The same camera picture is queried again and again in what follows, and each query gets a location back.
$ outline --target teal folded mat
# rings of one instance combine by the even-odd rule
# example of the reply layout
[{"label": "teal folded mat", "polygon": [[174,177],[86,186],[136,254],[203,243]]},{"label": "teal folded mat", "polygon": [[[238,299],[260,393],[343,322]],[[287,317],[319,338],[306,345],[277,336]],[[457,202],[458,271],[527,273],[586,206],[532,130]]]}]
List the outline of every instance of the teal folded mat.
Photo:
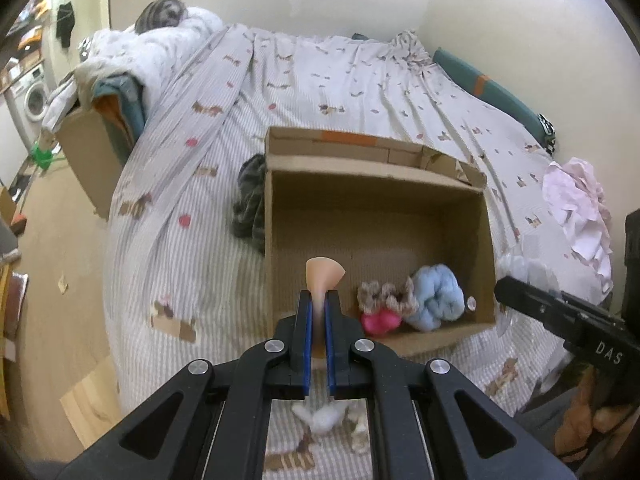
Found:
[{"label": "teal folded mat", "polygon": [[516,119],[540,146],[553,154],[556,136],[553,126],[543,116],[535,113],[507,89],[452,53],[439,48],[433,55],[433,60],[460,88]]}]

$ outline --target bed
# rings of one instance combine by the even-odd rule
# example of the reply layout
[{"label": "bed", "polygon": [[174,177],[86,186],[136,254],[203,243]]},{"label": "bed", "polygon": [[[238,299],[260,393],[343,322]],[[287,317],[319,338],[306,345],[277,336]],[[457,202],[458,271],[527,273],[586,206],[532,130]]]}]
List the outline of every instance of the bed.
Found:
[{"label": "bed", "polygon": [[[593,269],[572,257],[542,198],[549,156],[520,123],[457,86],[412,32],[382,42],[224,26],[166,81],[113,194],[104,314],[125,413],[189,361],[232,360],[270,336],[264,258],[232,236],[231,221],[239,168],[264,150],[273,125],[424,143],[475,164],[488,178],[496,258],[529,236],[562,290],[602,300]],[[142,205],[133,213],[132,204]],[[194,328],[194,342],[151,327],[158,303]],[[487,330],[414,358],[446,358],[482,390],[517,359],[517,373],[492,395],[513,415],[560,348],[540,323],[513,314],[501,336]],[[323,385],[316,372],[312,409],[327,402]],[[275,402],[267,454],[295,450],[304,432],[290,403]],[[371,476],[346,424],[310,450],[312,466],[283,465],[265,478]]]}]

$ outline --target pink cloth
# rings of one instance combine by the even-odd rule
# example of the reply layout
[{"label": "pink cloth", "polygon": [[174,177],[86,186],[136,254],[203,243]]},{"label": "pink cloth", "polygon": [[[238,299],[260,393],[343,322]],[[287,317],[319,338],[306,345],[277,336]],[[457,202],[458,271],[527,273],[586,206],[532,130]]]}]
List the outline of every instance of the pink cloth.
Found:
[{"label": "pink cloth", "polygon": [[551,214],[564,229],[574,254],[593,267],[602,293],[613,288],[611,280],[611,213],[593,166],[572,157],[564,166],[552,162],[542,180],[542,196]]}]

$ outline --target metal screw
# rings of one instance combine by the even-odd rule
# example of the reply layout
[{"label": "metal screw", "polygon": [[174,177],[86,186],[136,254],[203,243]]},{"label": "metal screw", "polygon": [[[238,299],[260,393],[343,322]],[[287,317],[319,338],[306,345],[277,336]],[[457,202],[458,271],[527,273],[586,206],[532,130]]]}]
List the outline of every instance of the metal screw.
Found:
[{"label": "metal screw", "polygon": [[204,372],[209,370],[209,363],[202,359],[198,359],[196,361],[191,361],[188,369],[193,375],[202,375]]},{"label": "metal screw", "polygon": [[276,353],[282,352],[284,350],[284,343],[282,341],[280,341],[279,339],[269,339],[264,344],[264,349],[267,352],[272,352],[272,353],[276,354]]},{"label": "metal screw", "polygon": [[431,371],[435,374],[446,374],[451,370],[451,365],[444,359],[434,359],[429,365]]},{"label": "metal screw", "polygon": [[356,347],[356,350],[359,352],[371,352],[375,345],[373,344],[373,341],[369,339],[358,339],[354,343],[354,346]]}]

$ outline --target patterned bed sheet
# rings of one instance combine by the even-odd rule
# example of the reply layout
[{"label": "patterned bed sheet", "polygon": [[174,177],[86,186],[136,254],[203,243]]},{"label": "patterned bed sheet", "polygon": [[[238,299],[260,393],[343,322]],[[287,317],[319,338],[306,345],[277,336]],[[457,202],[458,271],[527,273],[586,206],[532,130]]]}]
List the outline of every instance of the patterned bed sheet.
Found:
[{"label": "patterned bed sheet", "polygon": [[[521,124],[453,83],[415,35],[383,43],[233,25],[169,86],[113,196],[104,313],[124,412],[190,360],[235,359],[270,335],[264,258],[230,226],[240,165],[263,151],[271,125],[421,142],[477,164],[488,177],[495,256],[535,234],[562,290],[602,299],[593,269],[572,257],[542,198],[548,155]],[[154,330],[155,304],[191,327],[194,342]],[[483,390],[510,364],[511,380],[490,391],[513,414],[560,345],[540,323],[516,315],[502,337],[487,330],[418,359],[447,358]],[[326,402],[323,385],[315,374],[313,408]],[[265,478],[370,478],[370,457],[351,451],[346,423],[310,444],[311,459],[296,461],[289,455],[304,431],[289,403],[274,403],[267,453],[282,467]]]}]

